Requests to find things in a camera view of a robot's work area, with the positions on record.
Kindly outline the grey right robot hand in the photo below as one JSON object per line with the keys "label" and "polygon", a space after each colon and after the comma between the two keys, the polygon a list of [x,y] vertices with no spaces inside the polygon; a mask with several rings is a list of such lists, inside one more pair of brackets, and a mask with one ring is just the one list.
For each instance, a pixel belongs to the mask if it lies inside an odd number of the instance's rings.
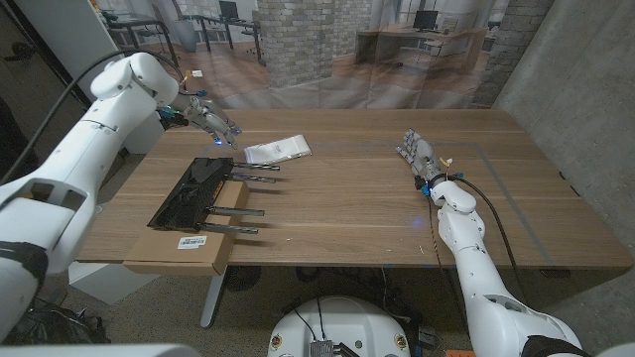
{"label": "grey right robot hand", "polygon": [[404,134],[404,143],[396,151],[411,166],[417,180],[426,181],[430,187],[446,180],[432,145],[413,129]]}

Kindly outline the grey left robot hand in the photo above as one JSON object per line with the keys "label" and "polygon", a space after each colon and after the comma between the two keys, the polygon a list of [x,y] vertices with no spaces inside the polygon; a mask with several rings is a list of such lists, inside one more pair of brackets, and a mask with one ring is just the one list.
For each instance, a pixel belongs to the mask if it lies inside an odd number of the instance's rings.
{"label": "grey left robot hand", "polygon": [[192,126],[208,133],[215,141],[221,135],[225,142],[234,147],[241,129],[213,101],[198,96],[179,94],[171,107],[182,114]]}

